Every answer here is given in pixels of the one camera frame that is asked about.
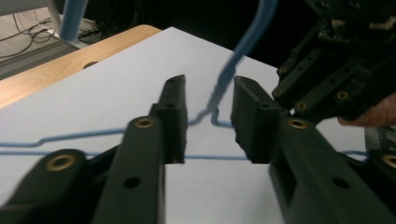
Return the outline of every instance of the finger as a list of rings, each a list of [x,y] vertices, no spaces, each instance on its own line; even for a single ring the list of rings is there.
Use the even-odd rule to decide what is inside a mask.
[[[385,127],[396,124],[396,92],[371,107],[354,120],[338,118],[342,125],[361,127]]]

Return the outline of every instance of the table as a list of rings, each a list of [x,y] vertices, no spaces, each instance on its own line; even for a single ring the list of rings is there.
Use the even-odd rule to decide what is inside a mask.
[[[28,97],[22,94],[18,102],[0,110],[3,127],[0,141],[36,141],[60,133],[125,126],[129,120],[147,115],[151,104],[158,101],[165,80],[181,74],[187,81],[189,117],[194,117],[205,106],[217,75],[232,52],[172,27],[156,32],[87,69],[81,70],[81,67],[92,59],[80,62],[72,57],[68,63],[47,64],[52,72],[44,69],[44,77],[31,81],[20,79],[21,92],[30,92],[36,83],[39,87],[35,94]],[[79,72],[73,76],[68,73],[66,77],[69,77],[64,79],[49,78],[56,71],[64,72],[56,64]],[[257,80],[267,91],[277,83],[274,67],[249,58],[238,64],[236,74]],[[221,119],[230,116],[231,103],[232,87],[219,106]],[[343,129],[331,120],[323,125],[325,136],[336,148],[361,147],[361,130]],[[213,127],[207,119],[190,127],[187,137],[188,155],[244,156],[234,142],[233,130]],[[49,143],[32,150],[50,152],[67,147],[101,152],[118,144],[121,138],[115,135],[78,139]],[[18,179],[38,158],[0,157],[0,179],[7,180],[0,181],[0,200],[6,199]],[[283,223],[267,165],[253,165],[248,161],[186,160],[184,165],[167,165],[166,219],[171,224]]]
[[[100,62],[160,31],[152,26],[140,25],[87,48],[6,78],[0,81],[0,108],[74,75],[81,71],[85,65]]]

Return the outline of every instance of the white table surface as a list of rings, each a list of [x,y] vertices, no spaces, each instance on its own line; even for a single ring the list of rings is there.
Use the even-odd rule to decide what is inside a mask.
[[[43,91],[0,110],[0,142],[115,127],[145,116],[169,77],[186,76],[189,117],[206,104],[231,51],[169,28]],[[277,83],[274,67],[245,58],[237,75],[257,80],[267,91]],[[233,84],[220,105],[231,113]],[[319,129],[338,150],[363,149],[363,130],[341,127],[333,119]],[[121,135],[48,143],[38,148],[0,150],[53,151],[77,148],[101,152]],[[213,127],[208,119],[188,129],[189,155],[243,156],[233,130]],[[4,203],[38,156],[0,156],[0,203]],[[283,223],[267,165],[249,161],[195,161],[167,165],[166,220],[174,224]]]

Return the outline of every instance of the blue cable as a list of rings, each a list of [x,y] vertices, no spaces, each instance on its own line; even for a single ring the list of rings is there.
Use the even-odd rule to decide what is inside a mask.
[[[356,155],[356,156],[363,156],[363,157],[367,157],[367,153],[366,152],[362,152],[362,151],[358,151],[358,150],[348,150],[348,151],[340,151],[342,154],[344,155]]]
[[[79,24],[84,15],[88,0],[66,0],[64,3],[64,17],[59,37],[68,43],[76,41]]]
[[[72,41],[74,38],[74,31],[69,30],[70,27],[77,27],[77,21],[82,17],[83,11],[85,10],[87,1],[72,1],[68,0],[65,6],[65,18],[62,24],[63,29],[61,30],[61,36],[66,41]],[[233,76],[235,74],[235,67],[239,61],[244,57],[244,55],[249,54],[257,42],[261,39],[262,35],[265,33],[271,20],[275,15],[277,7],[277,0],[260,0],[258,10],[253,19],[253,22],[247,29],[246,33],[239,41],[235,47],[234,54],[227,62],[223,70],[219,75],[218,82],[215,89],[212,92],[211,97],[208,100],[206,109],[198,113],[196,119],[189,121],[189,125],[195,125],[202,121],[202,119],[208,115],[212,114],[211,123],[215,126],[232,128],[233,125],[230,121],[219,120],[219,102],[221,101],[224,92],[227,90]],[[85,133],[71,133],[65,135],[57,135],[45,137],[37,142],[31,143],[15,143],[15,142],[3,142],[0,143],[0,147],[40,147],[48,142],[63,141],[70,139],[78,139],[85,137],[102,136],[108,134],[124,133],[124,128],[91,131]]]
[[[2,142],[0,143],[0,147],[41,147],[42,145],[48,142],[64,141],[64,140],[103,136],[110,134],[119,134],[119,133],[125,133],[125,128],[90,131],[85,133],[70,133],[63,135],[55,135],[50,137],[44,137],[38,140],[37,142]]]
[[[0,151],[0,156],[47,156],[48,151]],[[100,152],[84,152],[86,156],[95,157]],[[212,160],[212,161],[247,161],[248,158],[242,156],[220,156],[220,155],[186,155],[186,160]]]
[[[233,127],[230,121],[219,120],[219,103],[235,75],[235,67],[242,57],[249,54],[254,46],[256,46],[257,42],[262,38],[262,35],[271,24],[271,20],[276,12],[276,7],[277,0],[260,0],[253,22],[235,47],[233,56],[221,71],[215,89],[206,105],[206,109],[199,112],[195,119],[190,120],[190,125],[198,124],[206,115],[212,114],[211,123],[213,125],[226,128]]]

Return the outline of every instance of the wooden table edge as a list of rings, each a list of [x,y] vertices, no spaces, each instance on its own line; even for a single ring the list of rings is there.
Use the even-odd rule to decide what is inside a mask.
[[[84,49],[0,81],[0,108],[11,105],[37,91],[81,71],[87,63],[100,62],[160,32],[149,25],[139,25]]]

